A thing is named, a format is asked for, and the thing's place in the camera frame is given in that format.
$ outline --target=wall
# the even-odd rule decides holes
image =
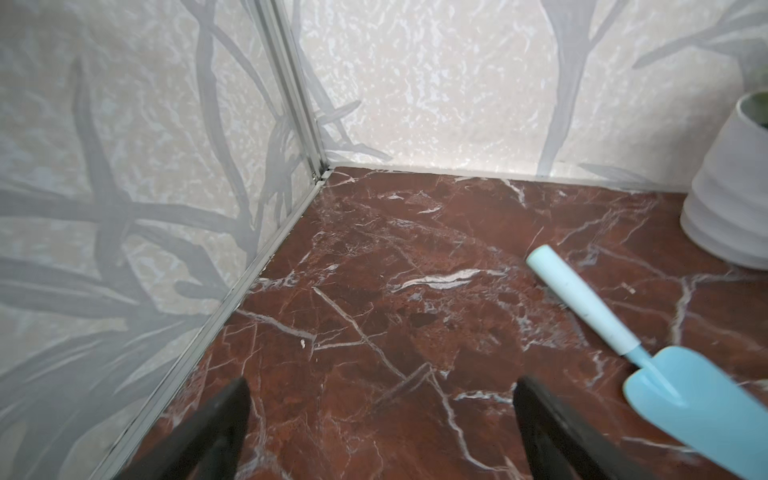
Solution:
[[[335,161],[687,188],[768,86],[761,0],[296,2]]]
[[[0,478],[87,478],[311,189],[240,2],[3,2]]]

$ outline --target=gray branch pattern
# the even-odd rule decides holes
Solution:
[[[768,43],[765,39],[759,37],[722,39],[736,32],[768,24],[768,9],[744,13],[744,10],[752,5],[758,5],[758,2],[736,0],[726,8],[715,25],[649,51],[640,56],[632,68],[645,68],[685,48],[693,47],[726,55],[736,60],[745,91],[768,86]]]
[[[94,125],[83,61],[74,60],[71,114],[93,192],[92,201],[73,200],[4,179],[0,184],[0,216],[94,223],[97,233],[93,254],[99,277],[0,257],[0,302],[82,319],[122,318],[127,331],[66,339],[0,376],[0,432],[19,420],[27,422],[27,432],[12,466],[12,478],[56,478],[70,447],[98,423],[147,396],[162,379],[169,362],[126,384],[130,375],[171,340],[207,320],[207,315],[176,315],[158,309],[123,253],[127,237],[139,236],[186,265],[195,282],[177,281],[174,289],[181,296],[222,300],[230,292],[202,246],[142,220],[230,235],[246,253],[249,263],[258,254],[265,206],[275,199],[277,223],[283,210],[288,214],[293,208],[291,175],[304,158],[287,153],[294,138],[290,119],[278,111],[246,55],[214,24],[216,0],[206,0],[202,5],[194,0],[180,1],[200,26],[195,67],[201,113],[214,156],[233,191],[239,213],[230,218],[184,204],[132,200],[114,178]],[[246,185],[222,125],[217,79],[211,66],[214,42],[243,69],[276,121],[270,134],[266,173],[255,215],[250,211]]]
[[[306,88],[319,108],[315,115],[320,129],[320,138],[326,150],[326,156],[335,161],[346,161],[347,158],[341,155],[340,152],[350,152],[369,155],[383,161],[392,160],[390,155],[368,145],[355,143],[349,138],[342,119],[353,113],[362,102],[355,100],[339,108],[333,106],[330,95],[328,95],[328,92],[323,87],[323,83],[315,73],[312,63],[301,46],[301,0],[294,0],[291,29],[293,31],[293,41],[296,44],[296,53],[299,56],[299,63],[306,80]],[[331,135],[330,128],[332,126],[338,132],[338,141]]]
[[[576,98],[589,54],[616,22],[629,0],[616,0],[592,38],[589,29],[597,0],[541,0],[558,43],[558,91],[536,175],[549,177],[571,130]]]

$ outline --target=plant pot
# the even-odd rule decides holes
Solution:
[[[768,270],[768,91],[737,102],[694,177],[680,225],[715,257]]]

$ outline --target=blue trowel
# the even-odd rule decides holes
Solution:
[[[699,353],[640,340],[549,245],[526,263],[618,353],[640,367],[624,397],[648,422],[746,480],[768,478],[768,409]]]

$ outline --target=white handle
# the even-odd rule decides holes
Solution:
[[[640,340],[549,245],[531,252],[525,262],[616,353],[625,355],[640,346]]]

